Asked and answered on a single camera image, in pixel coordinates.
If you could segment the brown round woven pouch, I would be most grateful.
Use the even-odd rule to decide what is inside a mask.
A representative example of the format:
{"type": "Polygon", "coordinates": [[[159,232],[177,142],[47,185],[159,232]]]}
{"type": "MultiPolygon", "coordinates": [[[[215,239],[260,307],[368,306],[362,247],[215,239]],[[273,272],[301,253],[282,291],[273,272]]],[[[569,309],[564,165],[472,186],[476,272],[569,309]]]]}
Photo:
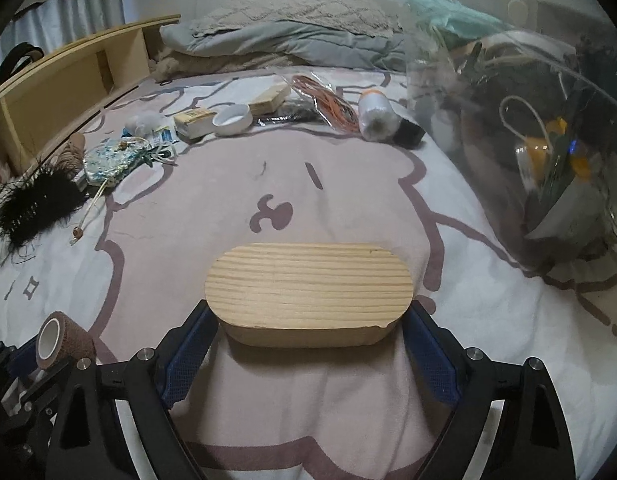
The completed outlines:
{"type": "Polygon", "coordinates": [[[95,341],[87,330],[65,313],[56,311],[46,318],[35,345],[36,363],[42,370],[66,358],[96,360],[95,341]]]}

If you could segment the kraft cardboard box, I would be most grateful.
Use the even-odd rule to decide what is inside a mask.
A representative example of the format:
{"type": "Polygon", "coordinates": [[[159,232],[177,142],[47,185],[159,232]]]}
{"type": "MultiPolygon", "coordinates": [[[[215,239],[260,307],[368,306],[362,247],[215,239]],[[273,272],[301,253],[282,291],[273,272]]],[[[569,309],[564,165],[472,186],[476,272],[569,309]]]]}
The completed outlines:
{"type": "Polygon", "coordinates": [[[376,344],[414,291],[408,266],[369,244],[242,245],[215,260],[204,285],[229,337],[292,349],[376,344]]]}

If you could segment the teal wet wipes pack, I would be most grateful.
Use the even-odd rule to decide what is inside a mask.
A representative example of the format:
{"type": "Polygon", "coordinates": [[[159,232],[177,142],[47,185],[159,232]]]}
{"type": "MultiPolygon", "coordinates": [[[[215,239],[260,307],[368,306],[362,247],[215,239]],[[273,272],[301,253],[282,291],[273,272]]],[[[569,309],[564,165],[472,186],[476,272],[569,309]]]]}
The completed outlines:
{"type": "Polygon", "coordinates": [[[458,0],[407,0],[401,14],[405,32],[425,32],[449,48],[506,32],[510,25],[458,0]]]}

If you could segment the cartoon print bed blanket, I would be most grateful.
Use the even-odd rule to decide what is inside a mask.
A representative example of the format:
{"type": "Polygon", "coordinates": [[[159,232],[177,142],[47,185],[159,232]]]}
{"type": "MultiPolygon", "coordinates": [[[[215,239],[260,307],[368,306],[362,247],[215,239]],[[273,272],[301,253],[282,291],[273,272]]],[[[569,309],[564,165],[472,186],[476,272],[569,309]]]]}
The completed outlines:
{"type": "Polygon", "coordinates": [[[0,479],[590,479],[617,173],[563,104],[435,136],[148,88],[0,193],[0,479]]]}

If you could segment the floral sequin pouch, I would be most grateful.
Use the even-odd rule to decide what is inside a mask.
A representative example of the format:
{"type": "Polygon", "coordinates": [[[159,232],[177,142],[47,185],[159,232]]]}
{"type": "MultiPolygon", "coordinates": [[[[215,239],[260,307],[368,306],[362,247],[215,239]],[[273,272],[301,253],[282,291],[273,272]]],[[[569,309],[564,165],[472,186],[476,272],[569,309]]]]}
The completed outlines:
{"type": "Polygon", "coordinates": [[[150,143],[137,136],[108,139],[84,156],[86,181],[93,186],[116,186],[145,161],[150,143]]]}

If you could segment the small yellow labelled box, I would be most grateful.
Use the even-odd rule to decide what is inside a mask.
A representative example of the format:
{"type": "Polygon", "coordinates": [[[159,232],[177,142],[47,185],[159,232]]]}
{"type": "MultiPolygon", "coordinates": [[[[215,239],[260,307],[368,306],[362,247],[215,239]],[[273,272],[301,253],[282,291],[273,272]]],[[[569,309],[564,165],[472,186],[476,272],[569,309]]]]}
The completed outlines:
{"type": "Polygon", "coordinates": [[[214,132],[216,113],[206,108],[191,108],[174,116],[177,134],[188,141],[197,141],[214,132]]]}

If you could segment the black small cube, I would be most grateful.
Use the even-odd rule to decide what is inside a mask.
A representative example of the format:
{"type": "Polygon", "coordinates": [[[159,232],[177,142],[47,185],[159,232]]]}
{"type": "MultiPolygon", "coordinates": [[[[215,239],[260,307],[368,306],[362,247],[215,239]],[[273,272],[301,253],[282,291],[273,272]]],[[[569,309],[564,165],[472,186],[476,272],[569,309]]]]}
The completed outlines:
{"type": "Polygon", "coordinates": [[[405,150],[414,150],[415,148],[418,148],[424,135],[425,131],[421,126],[415,122],[411,122],[409,119],[403,118],[399,123],[399,127],[397,128],[392,141],[400,148],[404,148],[405,150]]]}

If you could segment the white round jar lid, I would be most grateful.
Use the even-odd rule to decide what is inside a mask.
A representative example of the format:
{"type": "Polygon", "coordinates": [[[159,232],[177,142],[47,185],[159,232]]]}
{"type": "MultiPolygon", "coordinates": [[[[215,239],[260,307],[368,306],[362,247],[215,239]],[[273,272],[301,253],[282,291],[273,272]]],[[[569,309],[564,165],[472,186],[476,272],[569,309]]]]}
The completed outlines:
{"type": "Polygon", "coordinates": [[[213,120],[214,132],[217,136],[236,136],[248,130],[253,122],[250,106],[232,104],[217,113],[213,120]]]}

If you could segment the white thread spool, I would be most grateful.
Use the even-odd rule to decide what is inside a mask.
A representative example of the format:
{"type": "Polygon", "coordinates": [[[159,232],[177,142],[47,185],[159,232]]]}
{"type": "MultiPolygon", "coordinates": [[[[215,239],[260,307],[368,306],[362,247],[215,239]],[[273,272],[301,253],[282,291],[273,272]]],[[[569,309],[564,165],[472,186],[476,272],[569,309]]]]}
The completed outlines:
{"type": "Polygon", "coordinates": [[[384,142],[393,138],[399,117],[386,95],[377,89],[363,92],[358,101],[358,125],[361,136],[370,142],[384,142]]]}

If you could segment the small wooden block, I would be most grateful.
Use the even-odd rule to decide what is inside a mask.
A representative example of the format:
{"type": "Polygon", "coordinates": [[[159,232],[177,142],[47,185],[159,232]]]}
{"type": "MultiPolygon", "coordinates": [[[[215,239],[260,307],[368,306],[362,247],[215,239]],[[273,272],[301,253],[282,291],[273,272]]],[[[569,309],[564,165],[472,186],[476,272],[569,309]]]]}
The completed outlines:
{"type": "Polygon", "coordinates": [[[273,84],[250,102],[250,112],[253,116],[273,114],[284,104],[290,93],[291,87],[288,84],[273,84]]]}

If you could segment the wooden bedside shelf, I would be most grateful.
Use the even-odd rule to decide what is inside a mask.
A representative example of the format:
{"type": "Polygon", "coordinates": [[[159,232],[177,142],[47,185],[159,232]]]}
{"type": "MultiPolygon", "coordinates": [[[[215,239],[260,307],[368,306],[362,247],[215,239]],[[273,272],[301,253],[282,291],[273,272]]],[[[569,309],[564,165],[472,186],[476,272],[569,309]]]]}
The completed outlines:
{"type": "Polygon", "coordinates": [[[0,162],[18,176],[97,110],[151,75],[160,27],[178,14],[116,26],[44,56],[0,85],[0,162]]]}

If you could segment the clear plastic storage bin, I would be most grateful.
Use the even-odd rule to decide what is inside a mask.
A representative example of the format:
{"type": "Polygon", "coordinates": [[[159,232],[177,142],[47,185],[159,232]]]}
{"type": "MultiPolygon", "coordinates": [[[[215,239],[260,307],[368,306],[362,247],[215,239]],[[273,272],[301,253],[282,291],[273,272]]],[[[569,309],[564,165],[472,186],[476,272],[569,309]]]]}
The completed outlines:
{"type": "MultiPolygon", "coordinates": [[[[407,0],[389,0],[399,24],[407,0]]],[[[617,29],[597,0],[458,0],[511,26],[407,40],[410,108],[525,266],[617,257],[617,29]]]]}

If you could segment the grey duvet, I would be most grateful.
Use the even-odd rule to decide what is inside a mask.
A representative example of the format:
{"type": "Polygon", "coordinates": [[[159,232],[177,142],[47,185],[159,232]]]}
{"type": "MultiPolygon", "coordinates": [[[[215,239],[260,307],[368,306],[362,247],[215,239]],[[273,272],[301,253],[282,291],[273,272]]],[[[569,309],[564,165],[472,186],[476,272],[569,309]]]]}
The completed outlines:
{"type": "Polygon", "coordinates": [[[163,26],[160,34],[166,47],[198,58],[284,54],[313,66],[389,72],[404,72],[407,65],[400,34],[374,37],[292,21],[258,23],[216,34],[194,32],[190,23],[173,24],[163,26]]]}

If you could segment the grey curtain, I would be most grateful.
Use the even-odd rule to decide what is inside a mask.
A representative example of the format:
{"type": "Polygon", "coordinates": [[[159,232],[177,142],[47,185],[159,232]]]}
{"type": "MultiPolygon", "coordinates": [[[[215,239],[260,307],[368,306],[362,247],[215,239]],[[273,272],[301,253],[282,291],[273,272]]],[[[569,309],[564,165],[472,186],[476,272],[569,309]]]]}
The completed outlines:
{"type": "Polygon", "coordinates": [[[78,39],[125,23],[123,0],[47,0],[30,6],[0,35],[0,66],[18,44],[46,54],[78,39]]]}

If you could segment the left beige pillow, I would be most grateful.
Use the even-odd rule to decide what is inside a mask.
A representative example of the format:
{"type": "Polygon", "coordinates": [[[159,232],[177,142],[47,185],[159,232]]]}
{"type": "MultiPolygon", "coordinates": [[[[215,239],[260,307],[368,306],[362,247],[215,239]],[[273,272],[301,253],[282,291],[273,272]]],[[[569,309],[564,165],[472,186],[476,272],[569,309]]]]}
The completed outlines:
{"type": "Polygon", "coordinates": [[[206,36],[270,22],[296,22],[385,38],[399,31],[397,18],[372,0],[226,0],[190,21],[188,27],[194,35],[206,36]]]}

